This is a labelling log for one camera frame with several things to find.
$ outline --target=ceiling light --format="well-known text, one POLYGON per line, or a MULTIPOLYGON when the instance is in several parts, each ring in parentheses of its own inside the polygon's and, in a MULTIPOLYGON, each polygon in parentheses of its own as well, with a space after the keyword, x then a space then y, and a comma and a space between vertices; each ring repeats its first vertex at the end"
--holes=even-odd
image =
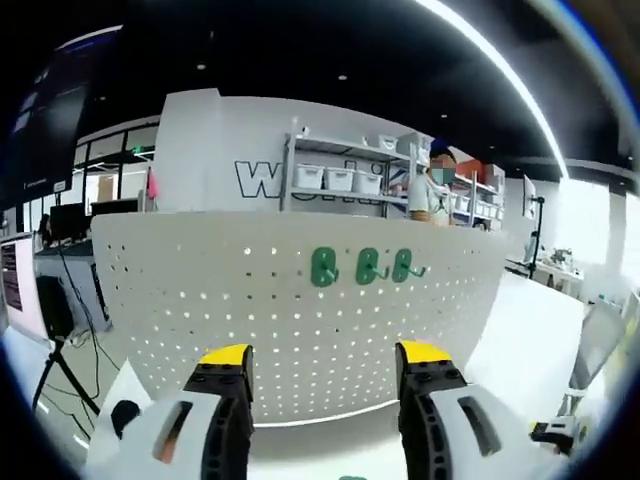
POLYGON ((549 126, 549 122, 544 117, 540 106, 536 103, 533 95, 529 89, 527 89, 524 82, 520 79, 518 74, 513 70, 509 62, 505 60, 505 58, 496 50, 496 48, 489 43, 489 41, 480 34, 475 28, 473 28, 469 22, 467 22, 464 18, 458 15, 454 10, 450 9, 446 5, 443 5, 438 0, 415 0, 423 7, 430 10, 435 15, 442 18, 445 22, 449 23, 452 27, 462 33, 465 37, 467 37, 473 44, 478 47, 482 53, 484 53, 489 60, 491 60, 496 67, 504 74, 504 76, 509 80, 513 88, 516 89, 524 103, 529 107, 531 113, 534 118, 538 122, 542 133, 547 139, 547 143, 551 148, 551 152, 558 163, 558 167, 560 168, 560 172, 562 176, 565 178, 569 178, 569 172, 567 171, 567 165, 564 163, 564 158, 562 157, 562 152, 560 152, 560 146, 551 131, 551 127, 549 126))

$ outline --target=cable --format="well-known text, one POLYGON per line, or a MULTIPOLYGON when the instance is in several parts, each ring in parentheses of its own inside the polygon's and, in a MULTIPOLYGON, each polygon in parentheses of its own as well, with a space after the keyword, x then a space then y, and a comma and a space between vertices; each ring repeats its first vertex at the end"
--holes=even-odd
POLYGON ((67 392, 66 390, 63 390, 63 389, 58 388, 58 387, 54 387, 53 385, 49 385, 48 383, 45 383, 45 386, 49 387, 51 390, 56 391, 58 393, 64 393, 65 395, 69 395, 71 397, 82 398, 77 393, 67 392))
POLYGON ((47 387, 49 387, 51 390, 54 390, 58 393, 63 393, 64 395, 69 395, 70 397, 75 397, 75 398, 79 398, 80 399, 80 405, 82 406, 82 410, 84 410, 84 414, 87 417, 87 420, 89 421, 89 424, 91 425, 91 428, 95 428, 93 426, 93 421, 91 420, 91 417, 89 416, 89 412, 87 411, 87 405, 84 402, 84 399, 78 395, 77 393, 73 393, 73 392, 67 392, 66 390, 63 390, 61 388, 58 387, 54 387, 53 385, 49 385, 48 383, 45 384, 47 387))
MULTIPOLYGON (((64 265, 64 269, 65 269, 65 271, 67 273, 67 277, 69 278, 69 282, 71 284, 71 288, 73 289, 73 292, 74 292, 76 298, 78 299, 78 302, 80 303, 80 306, 82 307, 82 310, 84 311, 85 316, 87 317, 87 322, 89 323, 89 329, 90 329, 91 335, 93 336, 95 344, 100 349, 100 351, 104 354, 104 356, 107 357, 107 359, 109 360, 109 362, 111 363, 113 368, 115 368, 119 372, 120 368, 118 367, 116 362, 113 361, 113 359, 107 353, 107 351, 102 347, 102 345, 100 345, 100 340, 98 340, 98 337, 96 335, 95 328, 94 328, 94 325, 93 325, 93 316, 91 315, 91 312, 89 311, 89 308, 87 307, 87 305, 84 303, 84 300, 82 299, 82 295, 80 295, 80 292, 78 291, 73 279, 71 278, 71 274, 69 273, 69 268, 67 267, 67 263, 66 263, 66 260, 64 258, 64 255, 62 254, 61 251, 59 252, 59 254, 60 254, 60 258, 62 259, 62 263, 64 265)), ((88 338, 83 339, 82 343, 80 345, 76 346, 76 348, 83 347, 87 340, 88 340, 88 338)))
POLYGON ((69 413, 69 412, 65 412, 64 410, 62 410, 62 408, 60 408, 58 406, 58 404, 56 402, 54 402, 53 400, 51 400, 51 398, 49 396, 47 396, 45 393, 41 394, 44 398, 46 398, 51 405, 53 405, 56 410, 58 410, 60 413, 62 413, 63 415, 67 416, 67 417, 71 417, 73 419, 73 421, 75 422, 76 426, 80 429, 80 431, 82 433, 84 433, 84 435, 87 437, 87 440, 91 440, 91 436, 87 433, 87 431, 84 429, 84 427, 82 426, 82 424, 80 423, 80 421, 78 420, 78 418, 75 416, 75 414, 73 413, 69 413))
POLYGON ((87 405, 84 403, 84 400, 80 400, 80 405, 82 406, 82 410, 84 410, 84 414, 89 421, 89 425, 91 425, 91 430, 95 430, 96 427, 93 426, 93 422, 91 421, 91 417, 89 416, 89 412, 87 412, 87 405))
POLYGON ((85 315, 87 316, 87 321, 89 322, 89 329, 91 330, 91 339, 93 340, 93 350, 95 352, 95 356, 96 356, 96 368, 95 368, 95 380, 96 380, 96 394, 91 397, 91 400, 94 400, 96 398, 98 398, 100 396, 100 355, 98 354, 98 344, 96 342, 96 332, 95 329, 93 327, 93 318, 91 317, 91 314, 89 313, 89 309, 87 308, 87 306, 84 304, 84 301, 82 300, 82 297, 80 296, 80 292, 78 291, 78 289, 76 288, 76 284, 74 283, 73 279, 71 278, 71 272, 69 272, 69 267, 67 266, 67 261, 64 258, 64 255, 62 254, 62 249, 59 248, 58 249, 58 255, 60 255, 60 259, 62 260, 62 265, 64 266, 64 271, 67 273, 67 278, 69 279, 69 284, 71 285, 71 288, 73 289, 73 292, 76 295, 76 298, 78 299, 78 302, 80 302, 80 305, 82 306, 85 315))

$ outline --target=computer monitor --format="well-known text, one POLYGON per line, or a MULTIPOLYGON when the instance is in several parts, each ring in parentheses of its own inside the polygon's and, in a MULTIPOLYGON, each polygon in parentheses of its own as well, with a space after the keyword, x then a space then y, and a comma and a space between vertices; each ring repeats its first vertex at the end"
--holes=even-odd
POLYGON ((522 216, 533 220, 536 218, 536 187, 533 182, 524 175, 522 177, 522 216))
POLYGON ((9 325, 34 340, 49 344, 33 268, 33 234, 3 239, 0 252, 2 296, 9 325))
POLYGON ((54 240, 84 238, 89 222, 82 203, 70 203, 51 207, 51 236, 54 240))
POLYGON ((112 200, 111 202, 100 202, 91 204, 91 216, 109 215, 110 213, 131 213, 138 211, 137 198, 124 198, 122 200, 112 200))

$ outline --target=white storage box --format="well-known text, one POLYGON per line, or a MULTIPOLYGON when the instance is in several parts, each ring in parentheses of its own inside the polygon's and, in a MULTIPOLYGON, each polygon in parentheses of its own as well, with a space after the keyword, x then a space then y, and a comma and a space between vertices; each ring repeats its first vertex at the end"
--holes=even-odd
POLYGON ((485 177, 487 185, 493 187, 500 195, 504 195, 505 190, 505 173, 496 165, 485 166, 485 177))
POLYGON ((353 186, 353 170, 327 167, 324 169, 324 183, 327 190, 350 192, 353 186))
POLYGON ((498 207, 496 207, 495 205, 487 205, 487 209, 489 210, 487 216, 489 218, 496 218, 496 216, 498 215, 498 207))
POLYGON ((396 151, 402 155, 407 155, 412 158, 419 158, 420 152, 425 152, 426 157, 429 158, 428 152, 430 143, 430 138, 422 133, 407 133, 406 135, 398 138, 396 151))
POLYGON ((293 174, 293 186, 297 188, 322 188, 322 172, 324 167, 299 163, 293 174))
POLYGON ((462 211, 462 212, 468 212, 469 211, 469 198, 465 197, 464 195, 456 195, 456 210, 462 211))
POLYGON ((380 195, 382 175, 356 170, 353 177, 353 191, 366 195, 380 195))
POLYGON ((380 150, 395 152, 397 144, 398 139, 391 135, 374 135, 367 137, 367 145, 373 148, 379 148, 380 150))

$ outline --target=window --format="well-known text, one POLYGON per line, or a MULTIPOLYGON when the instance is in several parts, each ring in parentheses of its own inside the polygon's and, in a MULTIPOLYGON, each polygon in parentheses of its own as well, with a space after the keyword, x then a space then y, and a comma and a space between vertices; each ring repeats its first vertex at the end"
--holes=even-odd
POLYGON ((562 179, 556 248, 570 248, 578 261, 604 264, 609 246, 609 188, 562 179))
POLYGON ((627 193, 622 274, 640 286, 640 198, 627 193))

